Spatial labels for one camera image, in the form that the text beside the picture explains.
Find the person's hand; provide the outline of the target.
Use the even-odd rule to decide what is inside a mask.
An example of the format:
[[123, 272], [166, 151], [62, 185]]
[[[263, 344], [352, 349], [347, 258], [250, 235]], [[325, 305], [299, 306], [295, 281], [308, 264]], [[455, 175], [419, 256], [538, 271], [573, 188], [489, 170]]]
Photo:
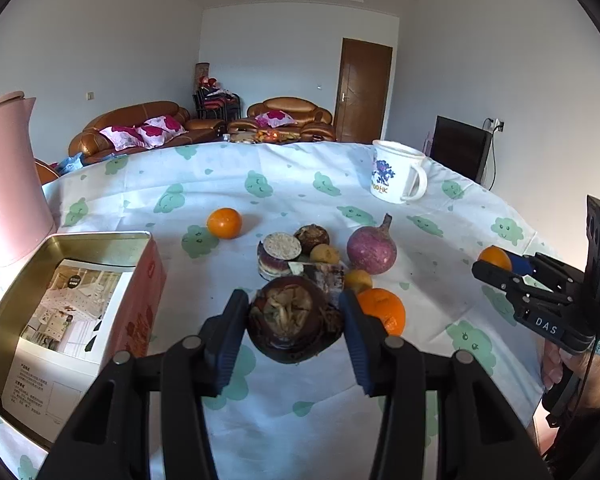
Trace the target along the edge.
[[541, 361], [542, 382], [546, 390], [550, 390], [562, 381], [564, 369], [568, 368], [577, 378], [582, 380], [583, 392], [576, 412], [592, 412], [600, 410], [600, 356], [586, 354], [573, 356], [556, 344], [547, 341]]

